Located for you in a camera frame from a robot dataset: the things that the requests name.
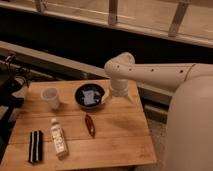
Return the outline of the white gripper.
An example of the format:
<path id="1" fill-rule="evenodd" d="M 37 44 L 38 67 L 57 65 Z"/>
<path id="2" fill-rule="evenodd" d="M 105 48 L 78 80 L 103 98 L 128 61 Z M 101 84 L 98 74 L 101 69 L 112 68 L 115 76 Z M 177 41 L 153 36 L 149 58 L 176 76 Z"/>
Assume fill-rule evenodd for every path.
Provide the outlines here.
<path id="1" fill-rule="evenodd" d="M 128 81 L 126 79 L 110 79 L 110 94 L 116 97 L 128 95 Z M 110 95 L 103 96 L 101 103 L 104 104 L 110 99 Z"/>

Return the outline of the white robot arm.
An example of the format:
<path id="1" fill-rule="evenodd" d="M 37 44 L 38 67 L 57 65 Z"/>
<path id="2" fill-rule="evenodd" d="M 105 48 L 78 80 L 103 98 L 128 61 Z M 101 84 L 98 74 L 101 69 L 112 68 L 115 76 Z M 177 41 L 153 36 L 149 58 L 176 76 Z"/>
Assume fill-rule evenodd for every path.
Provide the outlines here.
<path id="1" fill-rule="evenodd" d="M 213 171 L 213 64 L 137 64 L 124 52 L 104 71 L 112 96 L 127 95 L 133 80 L 169 106 L 163 171 Z"/>

